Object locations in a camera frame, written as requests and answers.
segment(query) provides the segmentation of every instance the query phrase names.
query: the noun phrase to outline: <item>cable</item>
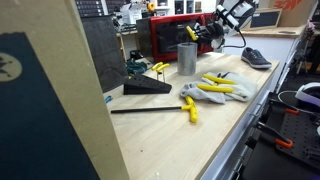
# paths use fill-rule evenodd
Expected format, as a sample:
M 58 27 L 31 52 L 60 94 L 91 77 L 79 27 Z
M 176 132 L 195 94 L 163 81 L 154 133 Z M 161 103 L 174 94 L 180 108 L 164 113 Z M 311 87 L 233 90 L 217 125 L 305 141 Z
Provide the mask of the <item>cable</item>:
M 312 115 L 315 115 L 315 116 L 317 116 L 317 117 L 320 117 L 320 114 L 319 113 L 316 113 L 316 112 L 313 112 L 313 111 L 307 111 L 307 110 L 304 110 L 304 109 L 300 109 L 300 108 L 297 108 L 297 107 L 295 107 L 295 106 L 292 106 L 292 105 L 289 105 L 289 104 L 287 104 L 287 103 L 285 103 L 282 99 L 281 99 L 281 94 L 283 94 L 283 93 L 297 93 L 297 91 L 282 91 L 282 92 L 280 92 L 279 94 L 278 94 L 278 99 L 279 99 L 279 101 L 281 102 L 281 103 L 283 103 L 283 104 L 285 104 L 286 106 L 289 106 L 289 107 L 291 107 L 291 108 L 293 108 L 293 109 L 295 109 L 295 110 L 298 110 L 298 111 L 301 111 L 301 112 L 304 112 L 304 113 L 307 113 L 307 114 L 312 114 Z
M 234 29 L 235 29 L 237 32 L 239 32 L 239 34 L 240 34 L 240 36 L 241 36 L 241 38 L 242 38 L 242 40 L 243 40 L 243 46 L 227 45 L 227 46 L 222 46 L 223 48 L 226 48 L 226 47 L 244 48 L 244 47 L 247 46 L 247 42 L 246 42 L 246 40 L 244 39 L 243 34 L 241 33 L 240 29 L 239 29 L 238 27 L 235 27 Z

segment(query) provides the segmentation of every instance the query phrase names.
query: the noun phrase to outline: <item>shoe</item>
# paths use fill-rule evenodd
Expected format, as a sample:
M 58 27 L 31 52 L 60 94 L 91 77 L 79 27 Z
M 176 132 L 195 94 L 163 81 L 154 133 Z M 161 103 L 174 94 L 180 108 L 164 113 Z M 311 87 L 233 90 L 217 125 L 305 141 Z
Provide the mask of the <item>shoe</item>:
M 267 69 L 272 67 L 272 64 L 268 62 L 258 50 L 253 50 L 249 47 L 243 50 L 241 60 L 249 63 L 251 67 L 256 69 Z

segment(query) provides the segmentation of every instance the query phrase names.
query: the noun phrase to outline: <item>wooden workbench top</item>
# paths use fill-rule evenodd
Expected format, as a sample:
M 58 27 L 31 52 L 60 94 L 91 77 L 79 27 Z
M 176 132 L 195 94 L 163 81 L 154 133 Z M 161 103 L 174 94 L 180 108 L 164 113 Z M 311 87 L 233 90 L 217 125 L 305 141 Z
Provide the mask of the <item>wooden workbench top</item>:
M 305 27 L 305 25 L 299 27 L 277 27 L 241 32 L 246 37 L 297 38 L 304 32 Z
M 123 95 L 123 86 L 104 94 L 113 100 L 108 111 L 185 105 L 180 91 L 185 83 L 201 80 L 204 73 L 229 71 L 246 76 L 259 90 L 278 65 L 269 70 L 254 70 L 240 57 L 206 53 L 198 57 L 196 74 L 181 76 L 176 62 L 165 69 L 169 94 Z M 145 75 L 157 79 L 156 73 Z M 180 110 L 110 114 L 130 179 L 199 178 L 218 153 L 251 102 L 228 101 L 225 105 L 195 101 L 199 120 L 189 121 L 189 112 Z

